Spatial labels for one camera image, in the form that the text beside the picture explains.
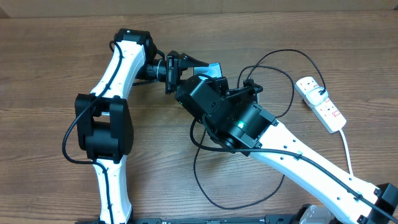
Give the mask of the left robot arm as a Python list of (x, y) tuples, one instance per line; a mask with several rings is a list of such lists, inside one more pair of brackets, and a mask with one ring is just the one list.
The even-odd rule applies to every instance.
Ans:
[(95, 168), (101, 197), (97, 223), (131, 223), (132, 204), (127, 193), (126, 161), (134, 140), (127, 99), (135, 79), (139, 84), (160, 81), (166, 92), (177, 89), (181, 73), (192, 68), (201, 78), (222, 76), (218, 63), (205, 63), (187, 54), (157, 49), (148, 31), (120, 29), (109, 43), (111, 61), (89, 94), (75, 100), (78, 144), (86, 164)]

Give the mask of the Galaxy S24+ smartphone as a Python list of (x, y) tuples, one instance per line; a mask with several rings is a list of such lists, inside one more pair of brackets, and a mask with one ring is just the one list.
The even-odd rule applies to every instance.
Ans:
[(223, 76), (220, 63), (211, 63), (207, 67), (194, 67), (193, 74), (204, 74), (213, 78), (221, 78)]

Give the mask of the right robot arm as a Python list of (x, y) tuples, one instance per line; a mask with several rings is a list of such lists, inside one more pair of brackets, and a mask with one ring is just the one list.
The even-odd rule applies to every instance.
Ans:
[(397, 189), (374, 185), (340, 169), (296, 138), (257, 103), (262, 86), (253, 80), (227, 89), (224, 78), (199, 74), (178, 87), (175, 99), (201, 122), (217, 152), (241, 152), (283, 173), (341, 223), (397, 222)]

